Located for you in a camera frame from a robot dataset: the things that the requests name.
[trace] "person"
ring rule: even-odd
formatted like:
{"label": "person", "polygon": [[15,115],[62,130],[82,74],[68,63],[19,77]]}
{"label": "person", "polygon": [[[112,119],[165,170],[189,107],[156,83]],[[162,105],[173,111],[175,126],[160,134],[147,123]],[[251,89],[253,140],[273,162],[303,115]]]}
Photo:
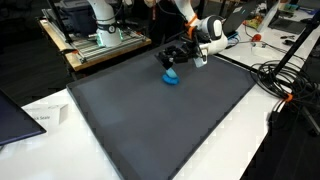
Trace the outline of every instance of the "person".
{"label": "person", "polygon": [[144,0],[144,2],[149,7],[148,32],[153,47],[168,42],[170,37],[184,30],[185,21],[183,16],[177,15],[180,11],[174,0]]}

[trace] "laptop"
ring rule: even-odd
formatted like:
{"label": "laptop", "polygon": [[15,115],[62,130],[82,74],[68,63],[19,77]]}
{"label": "laptop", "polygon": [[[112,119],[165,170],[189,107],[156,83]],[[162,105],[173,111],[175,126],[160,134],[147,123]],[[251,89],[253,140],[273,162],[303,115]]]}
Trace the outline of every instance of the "laptop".
{"label": "laptop", "polygon": [[223,33],[226,35],[228,39],[238,34],[236,30],[240,27],[242,22],[250,15],[250,13],[256,8],[256,5],[257,3],[255,0],[250,0],[245,4],[241,4],[235,7],[233,12],[222,25]]}
{"label": "laptop", "polygon": [[43,133],[46,130],[0,90],[0,149]]}

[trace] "gray mat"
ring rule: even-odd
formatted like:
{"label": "gray mat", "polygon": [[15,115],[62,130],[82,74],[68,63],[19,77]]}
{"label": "gray mat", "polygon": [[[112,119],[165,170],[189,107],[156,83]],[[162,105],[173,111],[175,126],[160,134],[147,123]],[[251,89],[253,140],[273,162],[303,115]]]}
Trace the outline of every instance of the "gray mat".
{"label": "gray mat", "polygon": [[249,72],[213,56],[202,68],[175,65],[162,82],[160,47],[68,85],[124,179],[171,179],[254,85]]}

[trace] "monitor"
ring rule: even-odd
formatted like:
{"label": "monitor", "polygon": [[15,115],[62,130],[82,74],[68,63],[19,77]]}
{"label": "monitor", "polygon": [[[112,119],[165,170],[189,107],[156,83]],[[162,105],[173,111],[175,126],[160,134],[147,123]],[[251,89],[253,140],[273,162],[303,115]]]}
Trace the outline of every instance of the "monitor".
{"label": "monitor", "polygon": [[43,133],[46,130],[0,89],[0,149]]}

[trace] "floor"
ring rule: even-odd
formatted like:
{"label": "floor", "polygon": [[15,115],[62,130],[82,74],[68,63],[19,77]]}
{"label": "floor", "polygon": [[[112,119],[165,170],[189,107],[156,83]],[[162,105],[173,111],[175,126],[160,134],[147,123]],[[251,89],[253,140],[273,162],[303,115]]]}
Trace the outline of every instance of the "floor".
{"label": "floor", "polygon": [[[204,16],[218,10],[216,3],[209,3]],[[5,38],[10,43],[0,54],[0,89],[20,106],[64,89],[73,81],[57,49],[39,29]],[[320,83],[319,69],[320,59],[309,58],[308,73]],[[306,122],[287,108],[280,119],[289,122],[286,128],[269,132],[242,179],[319,179],[320,137],[311,137]]]}

